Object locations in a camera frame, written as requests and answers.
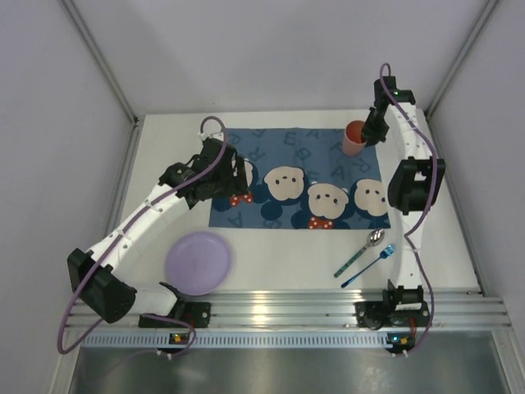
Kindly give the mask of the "orange plastic cup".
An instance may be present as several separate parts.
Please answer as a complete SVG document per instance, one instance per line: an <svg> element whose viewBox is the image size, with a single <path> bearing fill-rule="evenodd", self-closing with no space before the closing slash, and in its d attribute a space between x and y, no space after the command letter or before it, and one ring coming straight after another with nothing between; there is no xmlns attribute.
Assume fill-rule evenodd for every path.
<svg viewBox="0 0 525 394"><path fill-rule="evenodd" d="M366 143L362 140L364 125L364 121L352 121L346 126L342 142L342 151L345 155L355 156L366 146Z"/></svg>

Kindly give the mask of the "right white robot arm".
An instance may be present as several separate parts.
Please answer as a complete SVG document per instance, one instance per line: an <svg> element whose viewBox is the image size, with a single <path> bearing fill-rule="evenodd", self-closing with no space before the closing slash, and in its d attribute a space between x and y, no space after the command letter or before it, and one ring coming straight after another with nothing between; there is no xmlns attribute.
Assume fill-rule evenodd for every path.
<svg viewBox="0 0 525 394"><path fill-rule="evenodd" d="M398 159L387 187L397 232L387 289L397 310L416 309L423 301L425 278L420 269L423 223L437 200L445 161L422 133L411 90L398 89L393 76L381 76L374 82L374 96L361 138L368 146L389 142Z"/></svg>

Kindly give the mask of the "blue bear print placemat cloth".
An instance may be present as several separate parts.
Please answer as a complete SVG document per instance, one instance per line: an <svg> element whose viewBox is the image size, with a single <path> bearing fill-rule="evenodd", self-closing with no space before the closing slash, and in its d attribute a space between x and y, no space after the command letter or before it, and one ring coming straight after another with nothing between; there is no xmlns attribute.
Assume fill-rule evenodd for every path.
<svg viewBox="0 0 525 394"><path fill-rule="evenodd" d="M390 227L375 148L354 156L341 129L230 129L249 190L214 199L210 227L362 230Z"/></svg>

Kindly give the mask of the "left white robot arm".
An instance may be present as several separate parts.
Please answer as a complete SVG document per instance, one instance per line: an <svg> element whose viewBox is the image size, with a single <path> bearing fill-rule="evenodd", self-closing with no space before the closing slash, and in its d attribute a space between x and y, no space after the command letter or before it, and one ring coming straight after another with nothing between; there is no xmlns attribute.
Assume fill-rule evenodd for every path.
<svg viewBox="0 0 525 394"><path fill-rule="evenodd" d="M203 141L188 163L175 163L159 177L144 202L116 229L88 251L67 258L71 287L106 323L129 313L167 316L179 294L167 284L138 289L125 279L148 246L198 202L247 192L244 158L216 138Z"/></svg>

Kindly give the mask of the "purple plastic plate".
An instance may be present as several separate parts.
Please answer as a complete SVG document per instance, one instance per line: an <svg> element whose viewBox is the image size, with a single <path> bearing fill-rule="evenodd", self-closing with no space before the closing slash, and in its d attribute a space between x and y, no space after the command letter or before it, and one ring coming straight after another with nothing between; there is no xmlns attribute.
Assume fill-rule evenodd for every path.
<svg viewBox="0 0 525 394"><path fill-rule="evenodd" d="M228 276L232 265L228 242L210 231L182 236L165 259L167 283L188 296L215 291Z"/></svg>

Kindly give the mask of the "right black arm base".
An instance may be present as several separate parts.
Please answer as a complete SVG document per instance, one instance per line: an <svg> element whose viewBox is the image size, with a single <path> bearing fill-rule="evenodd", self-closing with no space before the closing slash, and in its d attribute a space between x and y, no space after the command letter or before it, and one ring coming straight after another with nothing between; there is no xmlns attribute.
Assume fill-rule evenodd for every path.
<svg viewBox="0 0 525 394"><path fill-rule="evenodd" d="M424 300L421 285L415 288L395 286L391 280L381 293L379 301L361 301L355 304L358 326L371 330L381 328L426 327L430 310Z"/></svg>

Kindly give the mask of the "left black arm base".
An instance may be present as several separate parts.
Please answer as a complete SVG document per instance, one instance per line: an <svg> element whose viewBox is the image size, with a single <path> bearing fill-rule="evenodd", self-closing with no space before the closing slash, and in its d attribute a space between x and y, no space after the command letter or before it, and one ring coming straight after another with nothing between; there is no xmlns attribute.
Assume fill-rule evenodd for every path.
<svg viewBox="0 0 525 394"><path fill-rule="evenodd" d="M207 328L211 317L211 307L212 305L208 302L178 300L173 310L167 315L170 321L141 315L138 325L140 328L182 328L182 325L173 323L173 320L178 320L193 328Z"/></svg>

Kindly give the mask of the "silver spoon green handle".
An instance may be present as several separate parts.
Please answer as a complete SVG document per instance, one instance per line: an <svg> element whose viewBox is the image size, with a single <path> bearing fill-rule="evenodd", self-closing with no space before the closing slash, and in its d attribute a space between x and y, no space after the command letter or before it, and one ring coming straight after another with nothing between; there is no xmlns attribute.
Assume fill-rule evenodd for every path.
<svg viewBox="0 0 525 394"><path fill-rule="evenodd" d="M382 243L385 238L385 230L383 228L373 230L367 236L364 246L362 246L346 263L344 263L333 275L334 278L338 278L345 270L347 270L364 252Z"/></svg>

